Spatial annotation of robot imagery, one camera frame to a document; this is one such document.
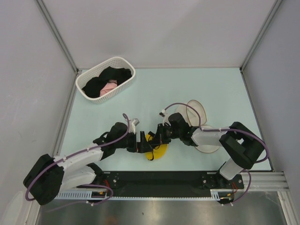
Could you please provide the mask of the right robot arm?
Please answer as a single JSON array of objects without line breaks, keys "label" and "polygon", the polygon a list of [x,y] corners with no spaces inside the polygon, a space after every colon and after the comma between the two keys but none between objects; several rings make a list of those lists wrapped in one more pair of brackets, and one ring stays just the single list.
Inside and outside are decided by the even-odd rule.
[{"label": "right robot arm", "polygon": [[152,148],[169,144],[173,139],[186,146],[223,147],[230,159],[217,172],[216,182],[221,188],[229,187],[238,173],[251,169],[266,149],[264,142],[240,122],[219,129],[203,128],[189,125],[178,112],[165,116],[156,133],[150,136]]}]

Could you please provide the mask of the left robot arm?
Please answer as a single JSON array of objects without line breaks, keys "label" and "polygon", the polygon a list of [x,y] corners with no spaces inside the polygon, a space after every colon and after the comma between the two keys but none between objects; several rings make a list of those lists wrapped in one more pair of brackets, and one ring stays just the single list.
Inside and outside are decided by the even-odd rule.
[{"label": "left robot arm", "polygon": [[131,153],[153,151],[145,133],[140,132],[140,141],[137,141],[134,129],[132,121],[128,125],[117,122],[83,150],[64,157],[42,155],[23,181],[25,199],[46,205],[63,190],[103,188],[106,185],[104,172],[96,162],[108,158],[117,149]]}]

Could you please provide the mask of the yellow bra with black straps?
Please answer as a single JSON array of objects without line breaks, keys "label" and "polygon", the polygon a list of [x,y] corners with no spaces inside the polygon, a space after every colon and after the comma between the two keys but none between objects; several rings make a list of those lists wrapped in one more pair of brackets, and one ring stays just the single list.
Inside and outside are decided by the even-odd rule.
[{"label": "yellow bra with black straps", "polygon": [[153,149],[152,152],[146,152],[145,156],[149,161],[160,159],[165,155],[165,153],[167,151],[167,147],[168,147],[168,144],[163,144],[163,145],[157,146]]}]

